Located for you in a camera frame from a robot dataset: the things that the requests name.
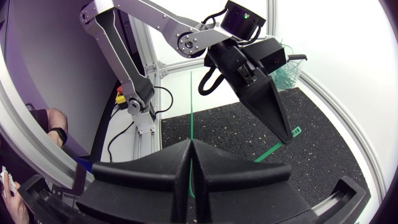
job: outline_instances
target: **green tape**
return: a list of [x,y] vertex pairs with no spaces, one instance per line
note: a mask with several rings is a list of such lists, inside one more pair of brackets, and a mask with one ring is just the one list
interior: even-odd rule
[[[293,134],[293,138],[295,138],[296,136],[298,136],[301,133],[301,128],[300,127],[296,127],[295,129],[293,129],[292,134]],[[258,157],[254,162],[261,162],[263,159],[265,159],[267,156],[269,156],[271,153],[275,152],[278,148],[280,148],[281,146],[283,146],[284,143],[283,142],[279,142],[277,143],[274,147],[270,148],[268,151],[266,151],[263,155],[261,155],[260,157]]]

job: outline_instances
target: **black watch strap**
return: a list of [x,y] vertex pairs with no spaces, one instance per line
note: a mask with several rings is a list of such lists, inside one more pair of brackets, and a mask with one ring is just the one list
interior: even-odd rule
[[62,140],[62,146],[67,142],[68,136],[62,128],[52,128],[50,131],[56,131]]

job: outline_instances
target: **hand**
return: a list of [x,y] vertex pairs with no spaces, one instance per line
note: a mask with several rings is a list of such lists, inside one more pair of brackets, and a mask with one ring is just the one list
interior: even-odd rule
[[56,131],[50,131],[48,134],[49,138],[60,148],[62,148],[62,140]]
[[[21,187],[16,181],[15,185],[17,189]],[[11,196],[8,184],[8,173],[4,175],[4,192],[6,194],[6,197],[4,197],[4,194],[1,194],[1,196],[4,200],[4,203],[6,204],[7,210],[10,213],[12,220],[16,224],[29,223],[29,215],[27,213],[25,203],[19,195],[18,191],[15,193],[14,196]]]

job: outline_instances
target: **green object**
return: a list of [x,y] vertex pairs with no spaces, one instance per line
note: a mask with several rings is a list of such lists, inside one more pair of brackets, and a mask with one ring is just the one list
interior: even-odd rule
[[195,198],[195,195],[193,194],[193,191],[192,191],[191,179],[192,179],[192,160],[191,160],[191,169],[189,171],[189,195],[191,195],[191,197]]
[[298,136],[301,133],[301,128],[300,127],[296,127],[295,129],[293,129],[292,134],[293,134],[293,138],[295,138],[296,136]]
[[[298,126],[295,129],[293,129],[293,131],[292,131],[293,137],[298,136],[300,133],[301,133],[301,128]],[[280,148],[283,145],[284,145],[283,142],[277,143],[274,147],[270,148],[263,155],[258,157],[254,162],[261,162],[263,159],[265,159],[267,156],[271,155],[271,153],[275,152],[278,148]]]
[[[282,44],[282,42],[280,42],[280,44],[283,46],[283,48],[287,47],[290,49],[291,53],[288,53],[289,55],[294,54],[294,51],[290,46]],[[301,62],[302,60],[298,62],[289,61],[270,74],[274,80],[276,88],[280,90],[288,90],[295,86],[296,81],[301,73]]]
[[280,148],[283,145],[284,145],[283,142],[279,142],[274,147],[272,147],[268,151],[266,151],[266,153],[264,153],[263,155],[258,157],[254,162],[261,162],[263,159],[265,159],[267,156],[269,156],[271,153],[275,152],[278,148]]

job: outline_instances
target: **black rubber floor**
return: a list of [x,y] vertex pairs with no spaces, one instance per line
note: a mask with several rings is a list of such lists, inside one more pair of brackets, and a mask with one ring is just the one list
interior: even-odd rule
[[[292,166],[290,182],[314,206],[327,198],[337,181],[351,177],[369,192],[353,154],[328,118],[298,88],[280,93],[292,129],[299,134],[262,162],[283,162]],[[255,160],[280,140],[241,103],[193,114],[193,137],[242,159]],[[162,144],[170,146],[190,137],[190,115],[162,121]],[[188,202],[187,222],[194,223],[195,202]]]

